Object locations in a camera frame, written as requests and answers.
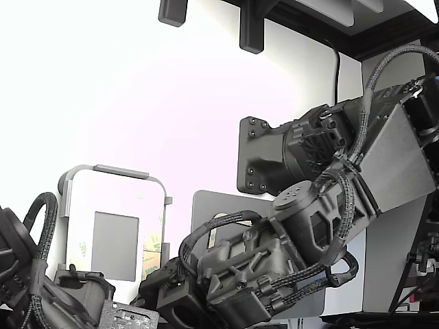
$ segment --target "white wall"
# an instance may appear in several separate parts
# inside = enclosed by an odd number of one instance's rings
[[[175,28],[158,22],[159,2],[0,3],[3,207],[23,218],[79,164],[149,171],[174,197],[165,238],[175,256],[193,194],[237,193],[240,119],[276,126],[332,103],[331,49],[267,21],[256,56],[238,46],[238,8],[190,0]],[[361,95],[361,64],[346,56],[339,90]],[[53,265],[62,257],[52,248]]]

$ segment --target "screw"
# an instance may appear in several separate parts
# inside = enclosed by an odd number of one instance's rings
[[[249,231],[245,231],[243,234],[242,234],[242,239],[244,240],[244,241],[248,241],[248,240],[250,240],[252,238],[252,234],[249,232]]]
[[[337,123],[332,121],[328,124],[328,129],[335,129],[337,127]]]
[[[245,281],[239,281],[238,284],[236,285],[236,287],[237,287],[238,289],[244,289],[244,288],[247,287],[247,282],[245,282]]]

